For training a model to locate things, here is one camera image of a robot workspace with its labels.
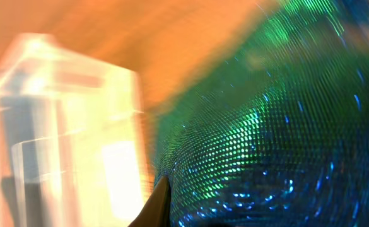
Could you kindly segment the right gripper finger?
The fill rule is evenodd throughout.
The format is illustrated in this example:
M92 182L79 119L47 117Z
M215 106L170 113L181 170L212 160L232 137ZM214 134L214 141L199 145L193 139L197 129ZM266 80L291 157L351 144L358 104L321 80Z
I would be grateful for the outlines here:
M170 184L168 178L163 176L129 227L170 227L170 202Z

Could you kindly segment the blue sequin garment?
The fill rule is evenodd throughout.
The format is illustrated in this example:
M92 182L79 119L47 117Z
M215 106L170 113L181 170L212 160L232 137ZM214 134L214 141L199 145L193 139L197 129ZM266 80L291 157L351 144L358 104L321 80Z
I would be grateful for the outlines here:
M168 226L369 226L369 1L257 1L158 124Z

